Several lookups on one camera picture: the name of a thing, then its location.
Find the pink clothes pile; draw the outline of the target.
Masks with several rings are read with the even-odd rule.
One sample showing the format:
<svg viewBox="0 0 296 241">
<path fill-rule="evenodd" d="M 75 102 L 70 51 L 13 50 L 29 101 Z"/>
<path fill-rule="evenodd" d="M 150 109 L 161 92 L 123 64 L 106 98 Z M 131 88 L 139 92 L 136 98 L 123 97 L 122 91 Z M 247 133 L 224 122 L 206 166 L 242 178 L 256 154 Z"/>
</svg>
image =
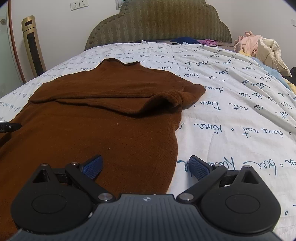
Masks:
<svg viewBox="0 0 296 241">
<path fill-rule="evenodd" d="M 234 41 L 234 51 L 246 56 L 255 57 L 258 51 L 258 41 L 261 35 L 255 35 L 247 31 Z"/>
</svg>

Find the olive upholstered headboard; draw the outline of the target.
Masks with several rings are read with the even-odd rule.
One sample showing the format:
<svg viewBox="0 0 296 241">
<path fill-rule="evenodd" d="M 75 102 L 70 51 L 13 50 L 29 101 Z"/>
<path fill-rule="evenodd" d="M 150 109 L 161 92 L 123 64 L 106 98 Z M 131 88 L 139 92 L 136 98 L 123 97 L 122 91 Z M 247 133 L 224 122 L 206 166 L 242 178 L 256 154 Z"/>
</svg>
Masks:
<svg viewBox="0 0 296 241">
<path fill-rule="evenodd" d="M 92 30 L 85 49 L 178 37 L 232 42 L 229 28 L 205 1 L 125 1 L 117 15 Z"/>
</svg>

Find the navy blue garment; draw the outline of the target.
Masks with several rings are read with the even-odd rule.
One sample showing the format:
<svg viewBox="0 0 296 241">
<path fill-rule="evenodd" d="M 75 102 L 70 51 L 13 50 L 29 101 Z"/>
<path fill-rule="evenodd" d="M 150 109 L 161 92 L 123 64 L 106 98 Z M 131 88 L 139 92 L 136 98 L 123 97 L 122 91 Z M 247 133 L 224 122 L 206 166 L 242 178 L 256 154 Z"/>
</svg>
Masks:
<svg viewBox="0 0 296 241">
<path fill-rule="evenodd" d="M 190 37 L 179 37 L 170 40 L 171 43 L 178 43 L 178 44 L 200 44 L 199 41 L 192 39 Z"/>
</svg>

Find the white quilt with script print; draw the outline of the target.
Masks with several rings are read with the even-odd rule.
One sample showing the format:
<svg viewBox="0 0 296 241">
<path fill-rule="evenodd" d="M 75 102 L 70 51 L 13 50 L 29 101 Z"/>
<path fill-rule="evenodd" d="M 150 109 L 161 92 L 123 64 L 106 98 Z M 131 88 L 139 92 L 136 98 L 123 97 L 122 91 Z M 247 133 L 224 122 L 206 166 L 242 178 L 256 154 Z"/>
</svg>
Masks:
<svg viewBox="0 0 296 241">
<path fill-rule="evenodd" d="M 1 120 L 12 120 L 43 83 L 92 70 L 107 58 L 169 71 L 206 89 L 182 112 L 169 193 L 177 195 L 196 181 L 186 163 L 189 156 L 230 170 L 251 165 L 281 205 L 276 234 L 295 238 L 295 94 L 247 56 L 199 44 L 94 47 L 2 97 Z"/>
</svg>

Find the white double wall socket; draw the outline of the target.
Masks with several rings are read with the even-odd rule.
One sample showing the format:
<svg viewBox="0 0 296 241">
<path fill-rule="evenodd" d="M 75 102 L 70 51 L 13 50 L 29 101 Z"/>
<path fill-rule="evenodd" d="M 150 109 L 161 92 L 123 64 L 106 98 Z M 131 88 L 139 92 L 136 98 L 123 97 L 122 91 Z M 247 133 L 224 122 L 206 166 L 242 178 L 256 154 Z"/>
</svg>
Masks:
<svg viewBox="0 0 296 241">
<path fill-rule="evenodd" d="M 88 6 L 88 0 L 78 0 L 70 3 L 70 10 L 74 11 Z"/>
</svg>

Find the purple garment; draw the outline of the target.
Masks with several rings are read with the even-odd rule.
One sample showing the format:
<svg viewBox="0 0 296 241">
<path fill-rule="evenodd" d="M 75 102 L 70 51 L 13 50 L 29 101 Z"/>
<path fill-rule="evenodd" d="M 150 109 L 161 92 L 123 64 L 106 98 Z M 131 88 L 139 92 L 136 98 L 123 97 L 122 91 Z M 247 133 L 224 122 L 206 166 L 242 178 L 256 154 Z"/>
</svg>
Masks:
<svg viewBox="0 0 296 241">
<path fill-rule="evenodd" d="M 211 40 L 211 39 L 203 39 L 203 40 L 197 40 L 200 44 L 202 45 L 206 45 L 209 47 L 217 47 L 218 46 L 218 42 L 215 40 Z"/>
</svg>

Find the brown knit sweater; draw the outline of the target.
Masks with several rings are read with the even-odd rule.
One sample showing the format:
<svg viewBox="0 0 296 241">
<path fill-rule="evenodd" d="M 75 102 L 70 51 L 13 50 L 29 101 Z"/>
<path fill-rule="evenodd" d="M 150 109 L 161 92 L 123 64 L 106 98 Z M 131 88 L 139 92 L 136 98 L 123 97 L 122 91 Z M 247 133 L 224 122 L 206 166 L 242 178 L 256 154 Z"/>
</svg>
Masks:
<svg viewBox="0 0 296 241">
<path fill-rule="evenodd" d="M 168 71 L 116 59 L 43 84 L 13 119 L 21 128 L 1 134 L 1 240 L 16 229 L 13 199 L 43 163 L 57 168 L 100 154 L 96 181 L 113 195 L 166 193 L 182 110 L 205 91 Z"/>
</svg>

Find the cream padded jacket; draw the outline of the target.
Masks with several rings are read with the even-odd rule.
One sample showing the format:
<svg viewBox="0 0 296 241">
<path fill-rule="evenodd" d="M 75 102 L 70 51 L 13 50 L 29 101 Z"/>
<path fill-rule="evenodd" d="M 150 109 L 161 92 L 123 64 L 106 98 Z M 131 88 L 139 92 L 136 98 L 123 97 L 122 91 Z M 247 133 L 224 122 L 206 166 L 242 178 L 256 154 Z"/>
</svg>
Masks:
<svg viewBox="0 0 296 241">
<path fill-rule="evenodd" d="M 277 70 L 282 76 L 292 77 L 281 57 L 281 48 L 274 39 L 259 38 L 256 57 L 264 65 Z"/>
</svg>

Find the gold tower fan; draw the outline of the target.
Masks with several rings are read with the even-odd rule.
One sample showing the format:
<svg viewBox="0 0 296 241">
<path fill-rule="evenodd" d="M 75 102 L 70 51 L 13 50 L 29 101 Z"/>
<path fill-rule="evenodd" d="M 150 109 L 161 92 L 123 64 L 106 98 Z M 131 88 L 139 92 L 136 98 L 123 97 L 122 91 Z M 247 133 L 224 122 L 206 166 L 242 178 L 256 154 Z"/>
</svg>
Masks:
<svg viewBox="0 0 296 241">
<path fill-rule="evenodd" d="M 38 77 L 46 72 L 46 66 L 37 34 L 36 20 L 33 15 L 22 20 L 22 31 L 32 73 L 34 77 Z"/>
</svg>

